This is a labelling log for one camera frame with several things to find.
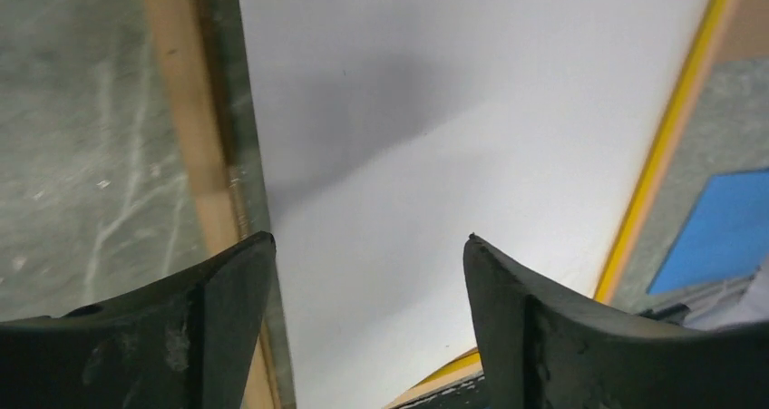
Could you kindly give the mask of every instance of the yellow edge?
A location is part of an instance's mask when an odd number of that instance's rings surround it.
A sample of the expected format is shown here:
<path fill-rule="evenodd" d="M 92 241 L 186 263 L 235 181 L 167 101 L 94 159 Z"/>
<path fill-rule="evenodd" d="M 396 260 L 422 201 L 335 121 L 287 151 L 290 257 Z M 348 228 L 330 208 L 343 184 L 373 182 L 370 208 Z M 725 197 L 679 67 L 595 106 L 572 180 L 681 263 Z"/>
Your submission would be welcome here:
<path fill-rule="evenodd" d="M 664 175 L 667 169 L 670 152 L 677 145 L 680 125 L 687 119 L 687 114 L 683 114 L 687 102 L 691 96 L 698 95 L 698 77 L 701 73 L 709 71 L 707 59 L 711 53 L 715 35 L 722 27 L 725 16 L 728 15 L 729 2 L 730 0 L 710 0 L 708 3 L 705 17 L 700 24 L 689 56 L 684 62 L 681 75 L 678 77 L 676 89 L 657 129 L 657 136 L 641 172 L 628 212 L 619 228 L 614 246 L 609 252 L 594 296 L 599 302 L 608 303 L 614 296 L 630 249 L 635 245 L 638 230 L 646 219 L 648 205 L 657 193 L 660 176 Z"/>

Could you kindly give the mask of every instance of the yellow strip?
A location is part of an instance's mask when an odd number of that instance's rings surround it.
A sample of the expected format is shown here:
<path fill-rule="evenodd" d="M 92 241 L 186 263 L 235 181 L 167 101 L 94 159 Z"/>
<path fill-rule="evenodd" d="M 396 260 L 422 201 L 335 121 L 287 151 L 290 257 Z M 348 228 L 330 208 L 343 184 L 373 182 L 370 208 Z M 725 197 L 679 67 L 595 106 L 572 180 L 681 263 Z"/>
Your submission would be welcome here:
<path fill-rule="evenodd" d="M 657 194 L 661 175 L 665 174 L 671 152 L 677 145 L 680 126 L 687 119 L 683 110 L 691 96 L 698 95 L 698 78 L 701 73 L 709 71 L 707 62 L 711 55 L 711 47 L 719 28 L 728 14 L 730 0 L 710 0 L 705 17 L 699 27 L 692 49 L 686 58 L 684 68 L 678 77 L 676 89 L 667 105 L 665 115 L 657 130 L 651 151 L 638 185 L 633 193 L 628 212 L 623 219 L 617 239 L 608 255 L 603 275 L 599 281 L 594 298 L 602 303 L 608 303 L 614 292 L 628 260 L 630 250 L 635 245 L 638 231 L 643 225 L 651 200 Z"/>
<path fill-rule="evenodd" d="M 428 375 L 422 382 L 420 382 L 418 385 L 423 385 L 428 382 L 432 382 L 433 380 L 437 379 L 438 377 L 443 377 L 445 375 L 449 375 L 457 370 L 461 370 L 465 368 L 466 366 L 475 364 L 476 362 L 481 362 L 481 355 L 478 353 L 478 349 L 471 350 L 470 353 L 467 355 L 464 355 L 462 357 L 459 357 L 457 359 L 454 359 L 452 362 L 442 366 L 438 371 L 435 373 L 432 373 L 431 375 Z"/>

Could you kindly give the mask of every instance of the white board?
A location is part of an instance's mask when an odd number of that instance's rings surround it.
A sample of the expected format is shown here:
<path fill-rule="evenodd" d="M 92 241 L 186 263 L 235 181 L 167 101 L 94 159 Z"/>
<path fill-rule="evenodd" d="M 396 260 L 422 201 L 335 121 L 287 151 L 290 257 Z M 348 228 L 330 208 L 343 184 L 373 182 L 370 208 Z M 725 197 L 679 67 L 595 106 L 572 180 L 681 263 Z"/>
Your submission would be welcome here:
<path fill-rule="evenodd" d="M 240 0 L 300 409 L 474 347 L 476 232 L 585 295 L 707 0 Z"/>

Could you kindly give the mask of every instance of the gray marble surface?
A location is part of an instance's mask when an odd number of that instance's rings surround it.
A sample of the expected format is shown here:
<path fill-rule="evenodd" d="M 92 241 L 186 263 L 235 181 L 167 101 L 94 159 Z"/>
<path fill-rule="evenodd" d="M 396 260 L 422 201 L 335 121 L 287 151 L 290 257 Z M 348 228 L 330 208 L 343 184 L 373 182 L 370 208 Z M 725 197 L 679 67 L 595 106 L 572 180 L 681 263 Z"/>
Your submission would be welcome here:
<path fill-rule="evenodd" d="M 0 319 L 204 259 L 141 0 L 0 0 Z"/>
<path fill-rule="evenodd" d="M 707 179 L 762 167 L 769 167 L 769 59 L 721 63 L 700 94 L 613 306 L 637 312 L 669 298 L 646 290 Z"/>

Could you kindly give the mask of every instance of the wooden strip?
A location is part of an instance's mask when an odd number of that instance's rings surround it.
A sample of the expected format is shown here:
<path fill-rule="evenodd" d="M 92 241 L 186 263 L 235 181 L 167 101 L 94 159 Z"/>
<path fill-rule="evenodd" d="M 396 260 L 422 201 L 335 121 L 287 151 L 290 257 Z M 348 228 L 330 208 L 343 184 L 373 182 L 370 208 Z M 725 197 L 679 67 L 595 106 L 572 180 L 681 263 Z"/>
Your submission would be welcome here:
<path fill-rule="evenodd" d="M 705 17 L 697 30 L 689 56 L 678 77 L 676 89 L 657 129 L 657 136 L 641 172 L 617 239 L 609 252 L 594 296 L 599 302 L 610 302 L 617 290 L 619 278 L 628 262 L 630 252 L 638 241 L 638 235 L 654 203 L 686 122 L 694 110 L 697 97 L 710 74 L 715 54 L 723 42 L 726 28 L 738 2 L 739 0 L 710 0 L 708 3 Z"/>
<path fill-rule="evenodd" d="M 756 57 L 769 57 L 769 0 L 740 0 L 715 60 Z"/>
<path fill-rule="evenodd" d="M 240 238 L 197 0 L 144 0 L 200 228 L 211 255 Z M 249 409 L 277 409 L 261 336 L 248 375 Z"/>

